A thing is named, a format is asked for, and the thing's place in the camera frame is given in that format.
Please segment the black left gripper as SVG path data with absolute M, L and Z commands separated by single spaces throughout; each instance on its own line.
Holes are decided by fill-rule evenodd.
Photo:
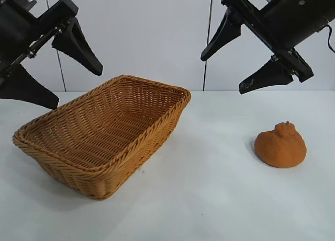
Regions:
M 71 0 L 59 0 L 39 17 L 30 13 L 28 0 L 1 0 L 1 99 L 29 102 L 48 109 L 58 107 L 59 98 L 36 81 L 20 65 L 52 37 L 52 47 L 73 58 L 94 75 L 103 65 L 88 45 L 79 21 L 79 8 Z

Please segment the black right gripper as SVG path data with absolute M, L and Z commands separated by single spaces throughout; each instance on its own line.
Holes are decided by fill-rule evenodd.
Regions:
M 288 85 L 293 74 L 300 82 L 313 77 L 312 69 L 294 47 L 330 22 L 330 0 L 271 0 L 262 9 L 248 0 L 221 0 L 221 4 L 228 9 L 202 51 L 202 61 L 241 36 L 242 21 L 273 52 L 267 63 L 239 84 L 240 94 Z

